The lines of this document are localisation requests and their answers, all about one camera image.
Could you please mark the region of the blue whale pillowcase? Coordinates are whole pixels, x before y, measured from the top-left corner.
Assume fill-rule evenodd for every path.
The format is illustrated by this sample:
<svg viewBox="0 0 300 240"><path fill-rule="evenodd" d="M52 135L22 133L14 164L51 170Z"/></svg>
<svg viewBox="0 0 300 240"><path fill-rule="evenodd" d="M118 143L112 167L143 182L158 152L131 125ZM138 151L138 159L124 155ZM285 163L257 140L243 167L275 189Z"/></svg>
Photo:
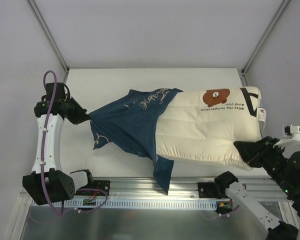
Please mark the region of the blue whale pillowcase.
<svg viewBox="0 0 300 240"><path fill-rule="evenodd" d="M174 161L158 156L156 127L168 104L180 93L178 88L150 92L131 89L127 95L89 113L94 149L114 143L124 152L153 162L153 177L168 193Z"/></svg>

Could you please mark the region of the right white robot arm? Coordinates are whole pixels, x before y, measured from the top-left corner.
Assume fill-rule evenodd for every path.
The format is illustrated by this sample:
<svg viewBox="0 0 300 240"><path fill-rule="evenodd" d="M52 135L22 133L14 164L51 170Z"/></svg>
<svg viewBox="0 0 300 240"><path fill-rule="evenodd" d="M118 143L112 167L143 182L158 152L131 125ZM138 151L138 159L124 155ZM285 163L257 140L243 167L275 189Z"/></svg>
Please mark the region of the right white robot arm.
<svg viewBox="0 0 300 240"><path fill-rule="evenodd" d="M238 178L226 171L214 179L214 192L228 197L264 230L268 240L300 240L300 151L289 158L283 156L285 148L300 143L300 126L286 125L284 139L266 136L255 142L235 141L233 144L242 160L253 168L263 168L271 179L292 201L299 218L299 226L280 220L250 196Z"/></svg>

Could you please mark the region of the cream white pillow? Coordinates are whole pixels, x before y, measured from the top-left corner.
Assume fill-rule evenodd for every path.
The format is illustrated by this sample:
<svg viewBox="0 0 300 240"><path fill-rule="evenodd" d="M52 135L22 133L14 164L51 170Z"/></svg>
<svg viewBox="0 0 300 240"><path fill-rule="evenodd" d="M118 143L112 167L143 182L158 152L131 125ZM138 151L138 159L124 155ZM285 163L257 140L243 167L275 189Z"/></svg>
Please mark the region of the cream white pillow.
<svg viewBox="0 0 300 240"><path fill-rule="evenodd" d="M157 155L252 170L234 142L262 139L266 111L261 101L261 92L254 86L178 93L157 120Z"/></svg>

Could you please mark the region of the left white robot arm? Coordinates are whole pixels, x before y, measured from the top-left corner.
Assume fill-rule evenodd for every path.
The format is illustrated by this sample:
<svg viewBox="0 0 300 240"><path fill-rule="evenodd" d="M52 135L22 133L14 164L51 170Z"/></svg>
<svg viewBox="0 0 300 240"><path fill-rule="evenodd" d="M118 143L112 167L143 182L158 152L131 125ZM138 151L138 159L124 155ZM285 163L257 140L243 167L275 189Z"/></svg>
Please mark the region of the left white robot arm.
<svg viewBox="0 0 300 240"><path fill-rule="evenodd" d="M48 83L45 90L46 94L34 108L38 126L35 161L31 173L22 178L23 188L38 206L71 200L78 191L89 195L95 188L90 170L66 174L60 160L65 120L73 125L89 121L86 109L71 97L64 83Z"/></svg>

